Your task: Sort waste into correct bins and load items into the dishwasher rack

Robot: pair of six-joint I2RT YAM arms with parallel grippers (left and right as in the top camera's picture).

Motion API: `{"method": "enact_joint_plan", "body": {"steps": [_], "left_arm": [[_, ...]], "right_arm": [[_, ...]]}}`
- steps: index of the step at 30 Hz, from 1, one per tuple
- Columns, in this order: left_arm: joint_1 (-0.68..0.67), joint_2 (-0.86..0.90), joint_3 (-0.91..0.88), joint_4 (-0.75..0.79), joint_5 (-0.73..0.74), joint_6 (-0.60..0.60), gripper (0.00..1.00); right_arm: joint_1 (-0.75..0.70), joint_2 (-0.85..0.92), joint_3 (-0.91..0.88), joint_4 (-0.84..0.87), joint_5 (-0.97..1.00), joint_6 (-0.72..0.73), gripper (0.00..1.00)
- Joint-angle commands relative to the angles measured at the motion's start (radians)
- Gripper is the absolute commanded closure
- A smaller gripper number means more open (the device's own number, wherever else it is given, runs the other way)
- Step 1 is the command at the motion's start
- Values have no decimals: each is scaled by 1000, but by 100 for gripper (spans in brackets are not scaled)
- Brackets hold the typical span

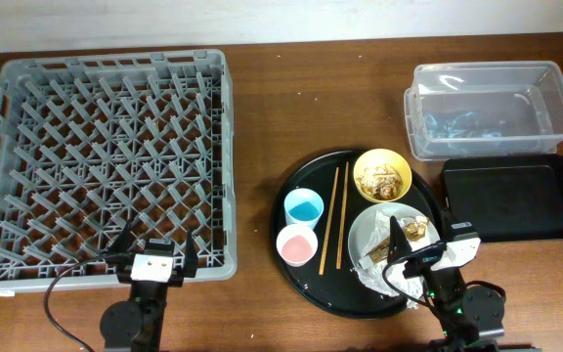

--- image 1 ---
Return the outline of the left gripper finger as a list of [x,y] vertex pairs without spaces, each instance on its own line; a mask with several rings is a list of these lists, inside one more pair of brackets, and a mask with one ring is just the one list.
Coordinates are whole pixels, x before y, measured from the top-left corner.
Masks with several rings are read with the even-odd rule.
[[124,259],[130,254],[129,247],[132,244],[132,219],[126,221],[125,226],[118,236],[116,236],[112,244],[106,249],[108,259]]
[[187,232],[186,243],[184,247],[184,265],[183,276],[185,278],[194,278],[198,267],[197,250],[195,249],[194,230],[189,229]]

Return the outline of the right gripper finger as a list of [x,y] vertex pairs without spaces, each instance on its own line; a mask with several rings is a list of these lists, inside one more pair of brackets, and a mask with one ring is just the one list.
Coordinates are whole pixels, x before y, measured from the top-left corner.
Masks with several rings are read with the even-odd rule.
[[411,253],[411,245],[395,216],[390,217],[390,236],[387,263],[392,264],[399,258]]
[[453,216],[452,212],[447,209],[443,208],[441,210],[441,239],[445,242],[451,241],[455,236],[460,233],[460,228],[458,227],[459,222]]

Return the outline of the gold foil wrapper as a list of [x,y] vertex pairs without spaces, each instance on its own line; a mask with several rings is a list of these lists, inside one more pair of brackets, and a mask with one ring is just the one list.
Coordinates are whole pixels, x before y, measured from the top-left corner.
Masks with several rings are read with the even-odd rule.
[[[420,249],[431,243],[431,240],[428,238],[429,224],[427,217],[405,217],[398,222],[411,245],[411,251]],[[384,227],[376,228],[371,234],[371,238],[367,246],[367,256],[372,263],[379,263],[387,260],[388,247],[390,243],[389,224],[390,221],[387,221]]]

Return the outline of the white round plate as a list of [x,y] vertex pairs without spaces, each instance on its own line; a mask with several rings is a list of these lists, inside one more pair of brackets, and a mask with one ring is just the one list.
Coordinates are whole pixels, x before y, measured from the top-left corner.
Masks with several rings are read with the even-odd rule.
[[399,225],[415,223],[426,219],[427,229],[422,238],[409,240],[412,250],[418,250],[436,242],[440,237],[431,220],[419,210],[397,202],[380,203],[364,210],[353,222],[349,231],[348,252],[354,270],[363,286],[387,296],[398,296],[398,293],[386,284],[382,272],[387,261],[385,259],[376,264],[362,266],[361,261],[368,256],[380,242],[390,236],[390,217],[394,216]]

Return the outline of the white napkin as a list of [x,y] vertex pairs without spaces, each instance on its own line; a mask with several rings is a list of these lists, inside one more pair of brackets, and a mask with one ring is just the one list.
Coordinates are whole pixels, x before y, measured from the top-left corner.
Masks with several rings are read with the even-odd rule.
[[368,259],[368,253],[374,249],[380,242],[388,240],[390,237],[390,217],[395,216],[402,228],[418,220],[427,225],[425,234],[422,237],[416,237],[414,240],[409,239],[411,250],[419,250],[429,244],[436,242],[440,237],[434,225],[427,217],[422,216],[418,211],[398,211],[395,213],[386,210],[371,211],[364,216],[360,223],[357,224],[355,230],[351,232],[354,240],[349,244],[355,245],[358,254],[352,256],[355,265],[355,271],[358,273],[360,282],[369,289],[379,292],[383,297],[400,298],[401,295],[386,284],[382,277],[383,269],[387,265],[387,259],[373,263]]

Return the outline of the food scraps and rice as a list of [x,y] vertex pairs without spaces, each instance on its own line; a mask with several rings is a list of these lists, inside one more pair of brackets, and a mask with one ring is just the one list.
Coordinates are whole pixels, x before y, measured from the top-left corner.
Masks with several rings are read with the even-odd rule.
[[378,200],[396,198],[403,186],[400,174],[390,164],[366,167],[357,181],[362,192]]

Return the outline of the wooden chopstick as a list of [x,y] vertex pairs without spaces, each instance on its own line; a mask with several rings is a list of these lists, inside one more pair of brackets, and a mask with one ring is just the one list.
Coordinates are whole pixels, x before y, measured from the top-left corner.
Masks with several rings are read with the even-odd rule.
[[347,206],[347,195],[348,195],[348,180],[349,180],[349,161],[345,163],[344,172],[344,182],[342,191],[342,201],[340,209],[340,221],[339,221],[339,233],[338,233],[338,243],[336,249],[336,270],[341,269],[342,263],[342,249],[344,244],[344,228],[346,219],[346,206]]
[[335,205],[335,198],[336,198],[336,193],[337,193],[338,178],[339,178],[339,166],[336,166],[334,178],[333,178],[333,182],[332,182],[331,193],[330,193],[329,206],[328,206],[328,210],[327,210],[326,223],[325,223],[325,236],[324,236],[321,260],[320,260],[320,266],[319,266],[319,275],[320,276],[323,276],[324,273],[325,273],[325,264],[326,264],[327,249],[328,249],[328,243],[329,243],[329,234],[330,234],[330,229],[331,229],[333,208],[334,208],[334,205]]

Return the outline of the yellow bowl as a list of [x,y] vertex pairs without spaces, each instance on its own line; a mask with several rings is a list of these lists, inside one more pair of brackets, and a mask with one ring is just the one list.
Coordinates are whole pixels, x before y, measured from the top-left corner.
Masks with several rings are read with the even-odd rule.
[[[378,200],[371,198],[361,191],[357,178],[366,167],[390,164],[401,176],[403,186],[400,194],[391,200]],[[408,162],[398,153],[386,149],[373,149],[362,153],[356,160],[353,168],[353,179],[358,192],[368,201],[375,203],[391,202],[402,198],[411,188],[412,173]]]

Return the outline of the pink plastic cup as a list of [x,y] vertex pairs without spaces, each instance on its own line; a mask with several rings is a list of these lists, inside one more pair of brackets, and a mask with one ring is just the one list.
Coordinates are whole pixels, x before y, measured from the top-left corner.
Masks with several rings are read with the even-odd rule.
[[287,225],[277,236],[276,249],[287,265],[300,267],[315,256],[318,238],[315,232],[305,225]]

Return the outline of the blue plastic cup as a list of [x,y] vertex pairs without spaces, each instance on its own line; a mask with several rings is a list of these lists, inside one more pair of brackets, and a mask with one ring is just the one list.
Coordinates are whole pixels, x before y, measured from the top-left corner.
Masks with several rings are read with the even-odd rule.
[[292,190],[283,200],[286,225],[300,224],[314,230],[324,210],[325,204],[321,196],[306,188]]

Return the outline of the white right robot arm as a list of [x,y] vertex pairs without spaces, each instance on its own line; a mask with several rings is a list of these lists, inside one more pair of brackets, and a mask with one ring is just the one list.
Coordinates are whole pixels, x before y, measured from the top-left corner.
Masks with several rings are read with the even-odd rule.
[[460,268],[476,257],[481,240],[473,225],[460,222],[441,211],[443,237],[413,250],[395,217],[390,218],[390,244],[387,266],[401,264],[406,279],[421,277],[419,299],[389,286],[409,301],[429,309],[437,318],[444,337],[428,343],[429,351],[497,351],[497,339],[504,336],[502,319],[505,290],[484,281],[466,282]]

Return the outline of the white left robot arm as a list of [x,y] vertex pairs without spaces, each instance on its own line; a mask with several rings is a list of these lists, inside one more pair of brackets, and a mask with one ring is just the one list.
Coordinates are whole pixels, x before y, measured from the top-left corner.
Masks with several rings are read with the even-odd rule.
[[120,283],[130,286],[129,298],[109,306],[100,321],[100,332],[107,351],[157,351],[159,349],[167,292],[180,287],[186,278],[196,275],[198,256],[193,238],[187,231],[184,264],[175,264],[176,243],[171,240],[146,242],[144,249],[131,248],[134,236],[131,221],[104,250],[106,262],[116,266]]

